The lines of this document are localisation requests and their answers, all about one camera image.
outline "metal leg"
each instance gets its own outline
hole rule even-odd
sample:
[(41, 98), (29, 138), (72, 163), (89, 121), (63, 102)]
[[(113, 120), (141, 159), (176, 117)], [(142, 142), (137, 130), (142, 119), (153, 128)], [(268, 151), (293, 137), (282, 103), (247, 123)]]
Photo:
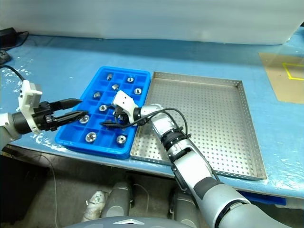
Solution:
[(190, 227), (199, 228), (200, 222), (197, 215), (196, 205), (191, 196), (177, 190), (173, 200), (173, 219)]
[(129, 182), (116, 183), (101, 213), (101, 217), (129, 215), (131, 193), (132, 190)]

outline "floor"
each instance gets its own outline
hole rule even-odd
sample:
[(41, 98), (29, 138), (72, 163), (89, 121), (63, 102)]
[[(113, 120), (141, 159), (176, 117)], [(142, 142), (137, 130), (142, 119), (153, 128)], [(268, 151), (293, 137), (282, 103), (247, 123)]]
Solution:
[[(48, 161), (39, 153), (24, 152), (28, 156), (21, 159), (48, 166)], [(166, 218), (168, 213), (168, 195), (176, 187), (176, 182), (171, 179), (134, 173), (119, 168), (112, 168), (98, 164), (82, 162), (74, 159), (47, 155), (54, 166), (57, 182), (57, 214), (58, 225), (65, 227), (80, 222), (86, 209), (86, 200), (97, 191), (109, 192), (112, 186), (125, 176), (133, 179), (147, 189), (150, 202), (146, 213), (147, 194), (138, 186), (134, 187), (134, 207), (130, 215), (142, 215)], [(304, 226), (304, 212), (299, 209), (279, 209), (275, 206), (258, 205), (271, 217), (294, 228)], [(53, 228), (55, 215), (55, 191), (52, 172), (42, 189), (34, 198), (25, 218), (15, 224), (1, 224), (3, 228)], [(201, 228), (207, 228), (203, 218)]]

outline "perforated metal tray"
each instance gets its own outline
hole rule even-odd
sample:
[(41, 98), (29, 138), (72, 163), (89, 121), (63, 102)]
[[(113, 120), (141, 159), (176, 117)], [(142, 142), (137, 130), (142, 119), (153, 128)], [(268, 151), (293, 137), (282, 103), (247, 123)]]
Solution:
[[(146, 99), (153, 103), (183, 112), (193, 142), (218, 174), (267, 178), (242, 81), (154, 72)], [(170, 165), (149, 124), (137, 130), (131, 156)]]

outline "metal nut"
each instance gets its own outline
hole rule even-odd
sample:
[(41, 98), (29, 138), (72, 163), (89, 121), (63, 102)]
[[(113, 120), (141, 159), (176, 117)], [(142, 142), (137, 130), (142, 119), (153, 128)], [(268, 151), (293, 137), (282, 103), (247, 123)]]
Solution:
[(134, 93), (135, 93), (136, 95), (140, 95), (140, 94), (142, 94), (142, 89), (136, 88), (136, 89), (134, 89)]
[(107, 79), (108, 81), (110, 81), (110, 80), (112, 79), (112, 77), (113, 77), (113, 74), (109, 73), (109, 74), (107, 75), (106, 79)]
[(127, 141), (127, 138), (124, 135), (119, 135), (116, 139), (116, 142), (120, 145), (123, 145)]
[(129, 78), (127, 78), (127, 82), (132, 83), (133, 81), (134, 81), (134, 78), (133, 78), (133, 77), (129, 77)]
[(104, 104), (99, 107), (100, 112), (106, 111), (107, 109), (108, 109), (108, 107)]
[(93, 98), (100, 98), (101, 97), (101, 93), (100, 92), (96, 92), (93, 95)]
[(95, 132), (89, 132), (86, 137), (85, 137), (85, 140), (88, 142), (88, 143), (92, 143), (95, 141), (97, 137), (97, 134)]
[(85, 115), (84, 117), (82, 117), (79, 122), (81, 124), (86, 124), (87, 122), (89, 122), (90, 116), (89, 115)]
[(114, 85), (112, 86), (112, 89), (113, 89), (113, 90), (118, 90), (118, 88), (119, 88), (119, 85), (118, 85), (118, 84), (114, 84)]

